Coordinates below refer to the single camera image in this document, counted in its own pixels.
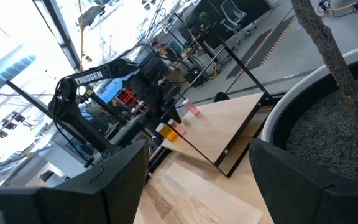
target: tree trunk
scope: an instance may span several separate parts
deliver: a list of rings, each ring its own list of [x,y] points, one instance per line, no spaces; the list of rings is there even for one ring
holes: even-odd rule
[[[291,2],[299,23],[313,39],[323,56],[324,63],[336,80],[352,122],[358,128],[358,88],[331,29],[324,25],[322,18],[315,13],[310,0],[291,0]]]

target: office chair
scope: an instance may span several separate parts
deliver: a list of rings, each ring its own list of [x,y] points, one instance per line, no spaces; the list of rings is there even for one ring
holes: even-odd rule
[[[237,40],[237,44],[240,44],[240,41],[243,38],[243,36],[239,34],[242,31],[240,23],[241,20],[245,18],[247,14],[239,10],[234,4],[233,0],[225,0],[221,4],[221,9],[225,17],[225,19],[221,21],[221,24],[224,25],[228,31],[232,31],[236,35],[238,35],[239,39]],[[250,30],[244,31],[244,36],[250,37]]]

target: pink cup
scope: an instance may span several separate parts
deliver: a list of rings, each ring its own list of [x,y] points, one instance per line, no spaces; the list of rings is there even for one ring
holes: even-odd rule
[[[200,113],[200,111],[197,109],[197,107],[193,103],[191,103],[189,99],[186,99],[182,103],[182,105],[185,105],[186,108],[195,116],[197,116]]]
[[[179,134],[184,135],[186,133],[186,129],[173,119],[170,119],[168,124],[173,127]]]

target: dark gravel soil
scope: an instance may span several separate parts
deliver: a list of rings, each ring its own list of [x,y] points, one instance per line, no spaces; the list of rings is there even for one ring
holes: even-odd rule
[[[338,91],[313,105],[298,120],[287,150],[358,182],[358,130],[353,127]]]

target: wooden board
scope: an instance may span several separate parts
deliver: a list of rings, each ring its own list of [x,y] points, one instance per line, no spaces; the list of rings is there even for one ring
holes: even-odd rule
[[[200,175],[199,161],[177,156],[168,155],[147,182],[135,224],[272,224],[247,156],[230,179],[215,169]]]
[[[190,123],[190,126],[185,127],[184,137],[209,160],[216,161],[262,96],[263,93],[256,93],[197,106],[201,112],[198,116],[187,112],[182,118],[182,120],[185,119]],[[162,146],[207,161],[180,137],[177,137],[173,142],[164,140]]]

